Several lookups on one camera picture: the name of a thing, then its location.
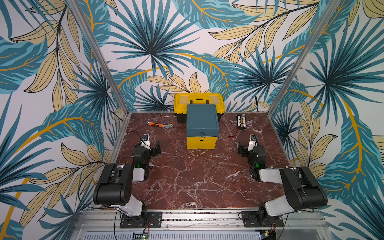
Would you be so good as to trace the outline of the teal yellow drawer cabinet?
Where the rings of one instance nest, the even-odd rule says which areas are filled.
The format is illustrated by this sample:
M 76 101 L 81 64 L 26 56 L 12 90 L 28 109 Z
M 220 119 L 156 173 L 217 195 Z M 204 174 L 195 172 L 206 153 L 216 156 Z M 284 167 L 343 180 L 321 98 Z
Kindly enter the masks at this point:
M 187 149 L 216 148 L 220 126 L 215 105 L 192 104 L 187 107 Z

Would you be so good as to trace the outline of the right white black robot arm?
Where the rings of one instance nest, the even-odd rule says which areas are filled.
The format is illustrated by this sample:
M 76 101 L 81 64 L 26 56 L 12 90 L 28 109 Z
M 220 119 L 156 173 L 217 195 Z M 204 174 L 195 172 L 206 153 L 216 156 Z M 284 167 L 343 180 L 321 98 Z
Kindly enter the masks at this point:
M 256 216 L 260 221 L 328 204 L 324 190 L 308 167 L 268 168 L 266 151 L 261 145 L 254 145 L 252 149 L 239 145 L 238 153 L 247 158 L 255 181 L 280 184 L 284 189 L 283 196 L 259 206 Z

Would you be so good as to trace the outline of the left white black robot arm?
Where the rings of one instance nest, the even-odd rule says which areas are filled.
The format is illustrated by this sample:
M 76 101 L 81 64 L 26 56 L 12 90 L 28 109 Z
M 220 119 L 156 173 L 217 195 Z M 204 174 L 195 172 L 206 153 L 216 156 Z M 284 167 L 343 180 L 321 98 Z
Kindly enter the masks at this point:
M 129 218 L 145 218 L 145 204 L 132 194 L 133 183 L 148 179 L 150 160 L 160 154 L 159 142 L 148 149 L 136 145 L 132 164 L 105 166 L 93 194 L 94 204 L 115 208 Z

